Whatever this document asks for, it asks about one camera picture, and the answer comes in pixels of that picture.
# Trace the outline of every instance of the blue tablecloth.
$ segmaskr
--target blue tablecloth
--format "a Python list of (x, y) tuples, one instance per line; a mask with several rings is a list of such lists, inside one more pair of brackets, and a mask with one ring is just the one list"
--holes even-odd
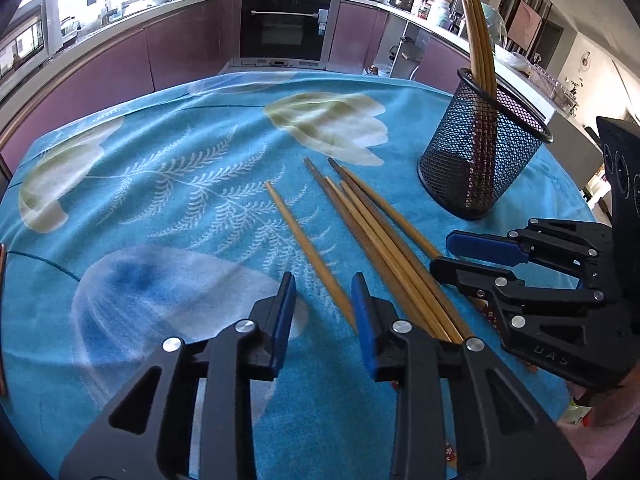
[[(483, 220), (437, 206), (415, 168), (449, 100), (404, 80), (240, 73), (157, 92), (37, 140), (0, 206), (9, 249), (1, 335), (10, 398), (2, 406), (42, 465), (57, 475), (164, 338), (215, 335), (291, 270), (299, 299), (287, 361), (274, 383), (252, 391), (258, 474), (387, 478), (394, 393), (369, 380), (356, 337), (264, 183), (287, 200), (345, 290), (362, 271), (371, 293), (390, 300), (304, 156), (325, 174), (326, 155), (349, 164), (445, 254), (453, 229), (503, 235), (531, 217), (593, 220), (546, 148)], [(530, 285), (575, 285), (533, 265), (516, 273)], [(485, 319), (448, 293), (549, 414), (561, 415), (563, 382), (527, 372), (499, 349)]]

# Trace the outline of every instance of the black mesh cup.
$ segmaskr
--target black mesh cup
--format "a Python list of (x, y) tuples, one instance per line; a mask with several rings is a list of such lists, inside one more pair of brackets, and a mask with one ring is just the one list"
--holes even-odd
[(459, 69), (458, 77), (458, 89), (418, 162), (418, 176), (444, 209), (477, 220), (553, 137), (538, 112), (509, 91), (498, 88), (493, 99), (473, 82), (471, 70)]

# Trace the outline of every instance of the metal pin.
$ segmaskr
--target metal pin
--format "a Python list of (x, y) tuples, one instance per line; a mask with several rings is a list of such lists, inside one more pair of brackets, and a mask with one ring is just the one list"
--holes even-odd
[(177, 337), (170, 337), (169, 339), (165, 339), (162, 343), (162, 350), (165, 352), (175, 352), (178, 348), (182, 346), (182, 341), (180, 341)]
[(527, 321), (522, 316), (513, 316), (511, 318), (511, 326), (514, 328), (522, 328), (527, 324)]
[(399, 319), (398, 321), (393, 323), (391, 328), (394, 330), (394, 332), (398, 332), (399, 334), (406, 334), (407, 332), (411, 332), (412, 327), (411, 323), (409, 323), (408, 321)]
[(246, 334), (255, 328), (255, 323), (250, 319), (241, 319), (236, 323), (236, 332)]
[(472, 337), (467, 340), (466, 347), (472, 352), (480, 352), (484, 350), (484, 341), (477, 337)]

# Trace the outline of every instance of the dish rack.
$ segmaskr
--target dish rack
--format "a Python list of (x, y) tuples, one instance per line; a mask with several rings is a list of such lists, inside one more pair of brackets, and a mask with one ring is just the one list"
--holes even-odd
[(574, 112), (578, 105), (575, 96), (567, 91), (561, 82), (549, 75), (541, 66), (533, 66), (529, 74), (529, 81), (546, 97), (551, 99), (564, 113), (571, 115)]

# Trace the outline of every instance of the pink cabinet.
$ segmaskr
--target pink cabinet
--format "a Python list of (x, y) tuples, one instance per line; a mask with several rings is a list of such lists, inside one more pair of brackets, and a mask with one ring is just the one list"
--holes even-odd
[(362, 74), (376, 59), (387, 15), (386, 10), (341, 2), (327, 70)]
[(460, 83), (458, 69), (469, 67), (468, 54), (462, 54), (454, 46), (432, 36), (411, 79), (453, 94)]
[(207, 0), (145, 27), (156, 91), (218, 74), (228, 61), (224, 10), (232, 6), (232, 0)]
[(154, 91), (141, 30), (81, 67), (18, 126), (1, 155), (14, 172), (34, 140), (64, 124)]

